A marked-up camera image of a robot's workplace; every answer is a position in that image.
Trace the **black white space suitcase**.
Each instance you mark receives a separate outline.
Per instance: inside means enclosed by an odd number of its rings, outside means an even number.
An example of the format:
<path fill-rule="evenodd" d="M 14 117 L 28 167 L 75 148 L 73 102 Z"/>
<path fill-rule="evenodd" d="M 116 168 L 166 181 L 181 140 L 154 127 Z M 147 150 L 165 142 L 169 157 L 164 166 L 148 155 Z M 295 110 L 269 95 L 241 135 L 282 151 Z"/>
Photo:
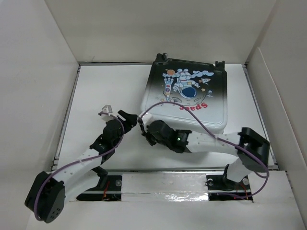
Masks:
<path fill-rule="evenodd" d="M 173 129 L 222 134 L 227 124 L 225 62 L 201 63 L 158 53 L 152 63 L 141 112 Z"/>

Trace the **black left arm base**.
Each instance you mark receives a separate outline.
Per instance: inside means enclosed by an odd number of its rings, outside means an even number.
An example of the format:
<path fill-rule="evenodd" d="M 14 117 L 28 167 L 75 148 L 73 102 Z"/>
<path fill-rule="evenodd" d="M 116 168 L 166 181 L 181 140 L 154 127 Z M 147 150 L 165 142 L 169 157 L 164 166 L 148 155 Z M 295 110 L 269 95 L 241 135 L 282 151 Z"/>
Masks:
<path fill-rule="evenodd" d="M 76 199 L 78 201 L 121 201 L 122 174 L 108 174 L 101 167 L 96 167 L 92 171 L 99 177 L 97 185 L 81 193 Z"/>

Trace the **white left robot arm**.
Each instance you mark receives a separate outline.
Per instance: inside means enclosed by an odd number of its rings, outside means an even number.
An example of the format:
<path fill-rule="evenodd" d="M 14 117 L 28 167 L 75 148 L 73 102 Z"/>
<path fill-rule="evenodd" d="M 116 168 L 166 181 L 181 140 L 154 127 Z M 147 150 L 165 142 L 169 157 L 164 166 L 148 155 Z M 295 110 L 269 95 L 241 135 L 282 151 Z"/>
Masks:
<path fill-rule="evenodd" d="M 125 134 L 137 125 L 138 116 L 122 110 L 110 118 L 102 134 L 75 161 L 52 172 L 42 171 L 34 179 L 25 199 L 25 206 L 34 213 L 36 220 L 54 221 L 73 193 L 94 187 L 102 190 L 107 184 L 107 171 L 101 168 L 116 151 Z"/>

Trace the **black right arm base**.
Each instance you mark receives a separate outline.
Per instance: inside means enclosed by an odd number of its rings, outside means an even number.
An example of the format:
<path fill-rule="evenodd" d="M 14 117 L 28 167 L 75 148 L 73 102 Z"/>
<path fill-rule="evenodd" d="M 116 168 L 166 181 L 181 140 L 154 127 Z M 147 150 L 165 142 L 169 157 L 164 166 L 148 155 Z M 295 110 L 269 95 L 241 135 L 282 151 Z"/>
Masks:
<path fill-rule="evenodd" d="M 205 186 L 208 189 L 209 201 L 253 200 L 248 177 L 240 182 L 233 182 L 226 178 L 226 165 L 223 174 L 206 175 Z"/>

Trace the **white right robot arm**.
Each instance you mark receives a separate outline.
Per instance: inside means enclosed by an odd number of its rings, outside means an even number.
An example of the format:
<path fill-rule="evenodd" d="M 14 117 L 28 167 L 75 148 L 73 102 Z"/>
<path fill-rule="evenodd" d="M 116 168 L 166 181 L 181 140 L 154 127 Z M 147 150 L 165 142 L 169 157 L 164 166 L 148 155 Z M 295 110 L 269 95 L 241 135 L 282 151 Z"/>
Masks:
<path fill-rule="evenodd" d="M 233 188 L 250 173 L 267 173 L 270 143 L 249 127 L 230 134 L 214 135 L 191 130 L 174 130 L 162 120 L 146 125 L 139 122 L 142 135 L 151 146 L 160 144 L 176 153 L 224 153 L 236 157 L 225 167 L 222 184 Z"/>

